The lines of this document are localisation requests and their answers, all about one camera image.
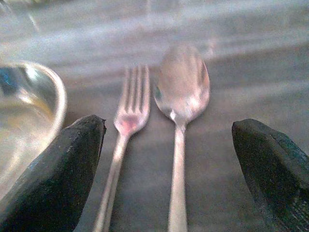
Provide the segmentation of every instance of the silver fork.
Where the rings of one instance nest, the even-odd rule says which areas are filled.
[[[119,134],[112,164],[101,200],[100,209],[92,232],[108,232],[112,205],[126,145],[132,134],[141,130],[150,111],[150,82],[148,67],[126,69],[123,94],[120,99],[114,125]]]

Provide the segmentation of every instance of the bowl rim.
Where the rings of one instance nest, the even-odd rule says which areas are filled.
[[[67,102],[68,102],[65,86],[57,73],[55,73],[52,69],[47,68],[46,66],[41,65],[39,63],[25,60],[13,61],[13,62],[0,62],[0,67],[17,67],[17,66],[23,68],[31,66],[32,68],[40,70],[42,73],[46,74],[46,76],[49,77],[49,79],[53,82],[55,86],[55,92],[56,92],[55,119],[52,123],[51,129],[48,132],[49,140],[47,144],[49,145],[62,129],[62,125],[65,119],[67,111]]]

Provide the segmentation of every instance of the gray tablecloth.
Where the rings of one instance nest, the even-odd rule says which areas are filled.
[[[233,144],[233,121],[255,118],[309,154],[307,0],[70,0],[0,9],[0,59],[55,70],[68,92],[65,126],[96,114],[107,133],[75,232],[90,231],[117,131],[124,67],[150,66],[179,42],[201,52],[211,81],[205,113],[188,126],[186,203],[191,232],[265,231]],[[151,100],[147,126],[130,140],[111,231],[167,231],[174,125]]]

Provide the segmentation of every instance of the fork handle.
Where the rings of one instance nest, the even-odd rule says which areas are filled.
[[[112,206],[115,199],[117,182],[127,142],[128,136],[118,135],[110,172],[92,232],[108,232],[109,230],[112,217]]]
[[[184,188],[185,125],[176,125],[172,189],[169,205],[169,232],[187,232]]]

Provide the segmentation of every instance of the spoon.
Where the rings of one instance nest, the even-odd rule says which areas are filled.
[[[186,125],[206,108],[210,96],[207,69],[197,49],[172,47],[161,64],[155,88],[158,108],[175,128],[174,164],[169,205],[169,232],[187,232],[184,188],[184,138]]]

